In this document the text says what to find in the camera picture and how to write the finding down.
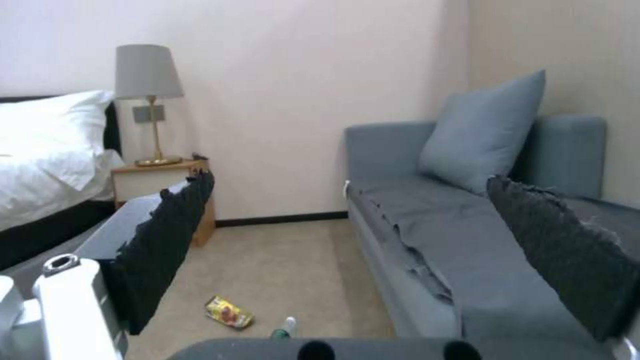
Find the wooden nightstand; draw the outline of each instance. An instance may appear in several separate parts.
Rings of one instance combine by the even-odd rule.
[[[208,170],[207,160],[185,160],[182,163],[163,167],[137,167],[127,165],[111,171],[116,208],[124,205],[127,200],[160,192],[171,185],[184,181],[185,177]],[[209,241],[216,229],[216,217],[213,205],[213,194],[205,206],[205,213],[195,233],[193,245],[203,246]]]

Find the gray cushion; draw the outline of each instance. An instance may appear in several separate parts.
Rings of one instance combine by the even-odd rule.
[[[495,88],[454,94],[420,154],[420,172],[476,194],[492,175],[508,175],[533,125],[545,71]]]

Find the beige carpet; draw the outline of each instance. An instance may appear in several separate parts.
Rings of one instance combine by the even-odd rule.
[[[252,311],[238,332],[207,317],[219,294]],[[165,359],[211,338],[263,338],[287,316],[305,338],[393,336],[380,296],[347,220],[218,229],[192,248],[155,317],[129,338],[127,359]]]

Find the wall outlet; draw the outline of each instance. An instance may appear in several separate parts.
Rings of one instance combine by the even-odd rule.
[[[133,108],[133,121],[137,123],[151,122],[150,106],[135,106]],[[156,121],[164,121],[164,106],[155,105]]]

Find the snack wrapper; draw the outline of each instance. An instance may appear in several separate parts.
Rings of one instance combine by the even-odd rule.
[[[253,314],[217,295],[205,304],[205,310],[208,317],[238,330],[246,328],[253,321]]]

